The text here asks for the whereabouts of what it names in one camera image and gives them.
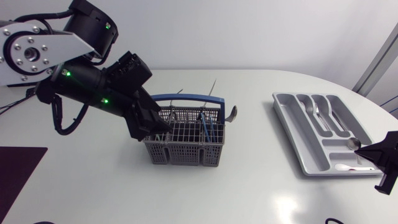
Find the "dishwasher cutlery basket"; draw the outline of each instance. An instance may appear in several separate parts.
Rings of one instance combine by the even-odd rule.
[[[192,100],[219,108],[162,106],[159,115],[172,130],[147,136],[143,142],[154,164],[218,166],[224,145],[224,99],[194,94],[154,95],[155,101]]]

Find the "cutlery tray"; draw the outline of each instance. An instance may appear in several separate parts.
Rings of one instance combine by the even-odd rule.
[[[348,147],[355,137],[363,145],[371,138],[336,95],[273,93],[274,109],[293,145],[305,175],[374,175],[382,172]],[[337,170],[336,164],[374,170]]]

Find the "white table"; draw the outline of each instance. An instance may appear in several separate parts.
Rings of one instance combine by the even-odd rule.
[[[225,98],[238,116],[226,123],[220,166],[153,165],[123,118],[90,108],[60,136],[49,105],[31,99],[0,116],[0,145],[48,147],[4,223],[396,223],[397,189],[374,189],[381,176],[306,177],[272,107],[272,93],[339,95],[374,142],[398,121],[352,91],[319,78],[275,70],[154,70],[150,94]],[[0,105],[25,88],[0,88]],[[63,98],[66,127],[81,104]]]

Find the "metal bolt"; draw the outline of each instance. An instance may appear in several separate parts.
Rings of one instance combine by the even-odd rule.
[[[7,29],[4,29],[4,30],[2,31],[2,33],[3,33],[4,35],[10,35],[10,34],[11,34],[11,32],[10,32],[9,30],[7,30]]]
[[[33,26],[33,32],[38,33],[40,31],[40,29],[37,26]]]

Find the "blue basket handle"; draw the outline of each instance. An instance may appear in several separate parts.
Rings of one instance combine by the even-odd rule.
[[[152,99],[155,101],[164,100],[192,100],[192,101],[202,101],[208,103],[216,103],[220,105],[220,119],[221,124],[225,122],[225,104],[224,99],[215,96],[197,95],[197,94],[159,94],[152,95]]]

